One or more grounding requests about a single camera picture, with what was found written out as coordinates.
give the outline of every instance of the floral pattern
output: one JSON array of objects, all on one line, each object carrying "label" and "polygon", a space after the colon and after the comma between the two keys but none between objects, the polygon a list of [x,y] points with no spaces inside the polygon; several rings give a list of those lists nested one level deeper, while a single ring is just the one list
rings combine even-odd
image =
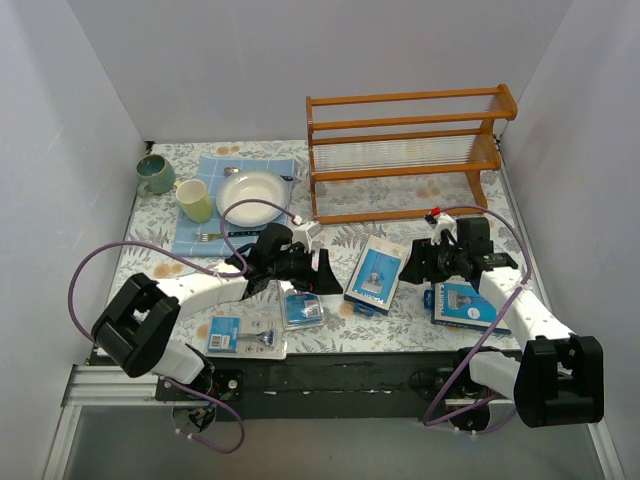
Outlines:
[{"label": "floral pattern", "polygon": [[[306,142],[241,142],[155,145],[153,153],[165,156],[174,166],[179,180],[195,175],[203,155],[238,158],[295,158],[296,173],[290,209],[303,218],[311,218],[309,196],[309,162]],[[489,208],[513,221],[500,174],[483,172],[482,183]],[[341,208],[357,203],[365,208],[425,208],[435,205],[471,203],[472,197],[462,174],[370,179],[332,182],[318,191],[319,205],[325,213],[339,213]],[[322,202],[332,199],[333,202]],[[137,198],[127,239],[140,240],[170,249],[178,213],[171,192],[152,198]],[[492,236],[498,251],[509,252],[522,265],[517,243],[508,230],[491,220]],[[369,235],[410,245],[412,239],[429,235],[423,220],[371,222],[324,226],[313,248],[321,245],[330,251],[334,273],[345,286]],[[196,263],[212,267],[219,259],[195,258]],[[132,274],[144,272],[151,278],[166,278],[189,273],[183,266],[157,252],[140,247],[125,248],[120,256],[111,295]],[[285,332],[288,353],[310,352],[398,352],[456,350],[473,345],[480,336],[474,330],[433,325],[422,305],[425,286],[401,282],[389,315],[376,313],[365,317],[353,312],[352,304],[341,296],[324,297],[326,323],[321,327]],[[280,317],[278,287],[275,282],[260,294],[243,302],[216,305],[184,318],[176,324],[173,338],[204,351],[207,327],[213,315]],[[509,335],[492,335],[487,345],[518,348]]]}]

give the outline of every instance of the blue checkered cloth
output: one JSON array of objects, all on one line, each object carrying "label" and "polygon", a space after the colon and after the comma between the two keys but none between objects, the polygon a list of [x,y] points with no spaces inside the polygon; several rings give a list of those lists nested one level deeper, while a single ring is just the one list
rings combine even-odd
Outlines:
[{"label": "blue checkered cloth", "polygon": [[[196,242],[196,233],[220,233],[220,212],[215,205],[215,198],[218,189],[226,180],[224,167],[238,167],[241,170],[261,169],[268,170],[277,175],[294,175],[295,160],[255,160],[250,158],[200,158],[200,166],[196,178],[202,180],[209,188],[209,194],[214,201],[213,216],[205,223],[195,223],[189,220],[182,209],[178,213],[178,223],[176,225],[176,236],[173,240],[171,251],[182,257],[228,257],[231,249],[224,243],[223,239],[213,242]],[[289,195],[293,188],[293,182],[286,182],[289,188]],[[287,216],[283,213],[271,223],[282,223],[286,225]],[[238,227],[227,222],[225,229],[230,232],[241,232],[247,230],[262,230],[266,225],[257,227]],[[258,237],[232,237],[231,243],[234,247],[240,248],[247,243],[255,243]]]}]

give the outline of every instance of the gray floor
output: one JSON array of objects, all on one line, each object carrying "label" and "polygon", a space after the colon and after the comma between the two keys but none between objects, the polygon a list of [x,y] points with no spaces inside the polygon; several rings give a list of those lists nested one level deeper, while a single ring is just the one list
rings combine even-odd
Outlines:
[{"label": "gray floor", "polygon": [[[584,425],[493,434],[430,431],[409,419],[254,420],[244,446],[220,455],[176,436],[167,407],[84,407],[67,479],[596,479]],[[234,424],[209,438],[231,443]]]}]

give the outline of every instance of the robotic arm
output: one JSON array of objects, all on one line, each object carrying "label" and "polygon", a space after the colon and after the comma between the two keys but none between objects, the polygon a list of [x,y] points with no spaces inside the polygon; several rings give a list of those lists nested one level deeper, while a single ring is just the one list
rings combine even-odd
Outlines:
[{"label": "robotic arm", "polygon": [[[289,280],[294,287],[318,295],[342,293],[327,250],[319,251],[317,268],[312,267],[314,226],[307,223],[292,231],[269,224],[251,252],[243,255],[248,269],[242,276],[194,273],[156,282],[143,273],[133,275],[98,318],[91,334],[130,377],[151,372],[207,393],[209,362],[189,345],[169,339],[176,321],[212,305],[253,296],[271,280]],[[230,257],[216,272],[239,273],[241,268],[240,260]]]},{"label": "robotic arm", "polygon": [[[520,273],[506,253],[494,253],[485,218],[455,222],[440,214],[431,239],[414,240],[400,280],[438,283],[462,276],[497,311],[520,285]],[[581,337],[523,290],[503,320],[523,350],[522,361],[481,348],[469,362],[470,381],[514,401],[529,427],[598,422],[604,414],[603,353],[594,337]]]}]

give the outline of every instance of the fork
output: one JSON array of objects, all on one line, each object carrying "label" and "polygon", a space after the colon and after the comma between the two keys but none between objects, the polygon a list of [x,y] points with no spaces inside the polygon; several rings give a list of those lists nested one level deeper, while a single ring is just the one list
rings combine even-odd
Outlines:
[{"label": "fork", "polygon": [[[262,230],[251,230],[248,232],[227,232],[229,237],[255,237],[260,235]],[[221,233],[195,233],[196,242],[213,242],[222,238]]]}]

